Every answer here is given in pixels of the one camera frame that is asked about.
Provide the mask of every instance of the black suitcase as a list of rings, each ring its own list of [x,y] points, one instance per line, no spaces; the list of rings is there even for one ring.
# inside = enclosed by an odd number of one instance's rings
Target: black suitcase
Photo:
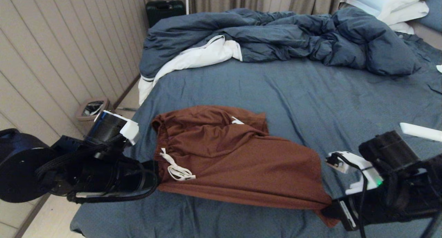
[[[160,19],[186,14],[184,3],[180,0],[147,2],[146,12],[149,27],[153,27]]]

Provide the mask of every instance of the wood paneled wall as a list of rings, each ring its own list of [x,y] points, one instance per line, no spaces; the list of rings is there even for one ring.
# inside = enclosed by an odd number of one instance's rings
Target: wood paneled wall
[[[0,0],[0,130],[49,145],[63,134],[81,139],[77,107],[120,98],[139,74],[145,36],[144,0]],[[30,205],[0,202],[1,237]]]

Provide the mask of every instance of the trash bin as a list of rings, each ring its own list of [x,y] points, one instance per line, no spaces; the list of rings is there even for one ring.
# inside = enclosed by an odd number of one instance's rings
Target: trash bin
[[[87,99],[78,107],[77,112],[75,113],[75,118],[81,122],[84,130],[88,132],[94,125],[94,120],[97,115],[103,110],[112,111],[109,104],[109,99],[105,97]]]

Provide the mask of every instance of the cable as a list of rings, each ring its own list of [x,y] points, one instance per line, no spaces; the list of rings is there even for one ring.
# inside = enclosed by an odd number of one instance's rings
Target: cable
[[[0,137],[3,137],[7,134],[17,134],[20,133],[16,128],[8,128],[5,130],[0,131]]]
[[[106,147],[107,147],[106,145],[101,144],[94,147],[78,150],[73,153],[62,155],[38,167],[38,169],[35,170],[35,174],[37,175],[37,178],[40,180],[46,172],[57,169],[60,166],[72,163],[74,161],[83,159],[87,156],[90,156],[91,154],[104,150]]]
[[[391,173],[393,168],[387,162],[377,159],[376,163],[384,170],[384,173],[388,175],[388,180],[386,180],[387,196],[385,197],[385,205],[390,208],[397,198],[398,176],[396,173]]]
[[[76,192],[70,193],[67,196],[67,199],[69,202],[74,203],[115,203],[115,202],[126,202],[126,201],[134,201],[134,200],[141,200],[145,197],[150,196],[155,190],[156,186],[158,186],[158,177],[156,176],[155,172],[151,170],[144,170],[145,172],[148,172],[150,175],[153,175],[153,186],[145,193],[138,194],[136,196],[130,196],[130,197],[88,197],[88,198],[82,198],[82,197],[76,197]]]
[[[367,177],[365,177],[362,169],[360,169],[359,166],[357,166],[356,164],[351,163],[350,161],[348,161],[347,158],[345,158],[343,155],[341,155],[340,153],[333,153],[332,155],[336,155],[338,156],[340,159],[342,159],[342,161],[344,161],[345,163],[347,163],[349,166],[352,166],[358,170],[360,170],[360,172],[362,173],[362,177],[363,177],[363,189],[362,189],[362,194],[361,194],[361,202],[359,205],[359,210],[358,210],[358,219],[359,219],[359,232],[361,234],[362,238],[366,238],[365,235],[365,229],[364,229],[364,221],[362,218],[362,212],[363,212],[363,206],[364,206],[364,200],[365,200],[365,193],[367,191],[367,185],[368,185],[368,180]]]
[[[442,210],[440,210],[439,212],[436,213],[436,215],[434,215],[430,224],[428,224],[428,226],[426,227],[425,231],[423,232],[420,238],[431,238],[431,236],[433,236],[434,232],[436,232],[438,225],[441,222],[442,222]]]

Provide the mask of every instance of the sheet wrinkle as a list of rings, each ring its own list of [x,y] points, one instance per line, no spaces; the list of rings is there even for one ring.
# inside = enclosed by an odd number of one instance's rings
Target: sheet wrinkle
[[[301,141],[301,144],[309,147],[307,145],[306,140],[303,138],[303,135],[301,134],[301,131],[298,129],[298,125],[296,125],[297,121],[295,120],[295,115],[292,112],[290,105],[287,101],[287,98],[285,97],[285,95],[281,92],[281,90],[278,88],[278,84],[271,78],[269,77],[265,77],[265,81],[268,82],[269,86],[273,89],[273,91],[278,95],[278,98],[281,100],[285,112],[287,113],[287,116],[289,117],[290,122],[292,123],[292,126],[294,128],[295,133],[297,134],[298,138]]]
[[[196,208],[196,204],[195,204],[195,200],[194,198],[191,197],[185,197],[186,199],[186,206],[188,207],[188,211],[189,213],[186,215],[186,219],[188,220],[188,222],[190,222],[190,226],[192,226],[192,233],[193,234],[199,234],[200,233],[200,228],[199,228],[199,218],[195,213]]]
[[[429,85],[429,84],[427,84],[427,86],[430,88],[430,90],[432,90],[433,92],[436,92],[436,93],[438,93],[439,95],[442,95],[442,91],[439,91],[439,90],[436,90],[436,89],[434,89],[431,85]]]
[[[302,225],[298,228],[297,232],[293,237],[299,237],[307,228],[307,219],[305,217],[306,214],[307,214],[306,211],[302,211],[300,219]]]

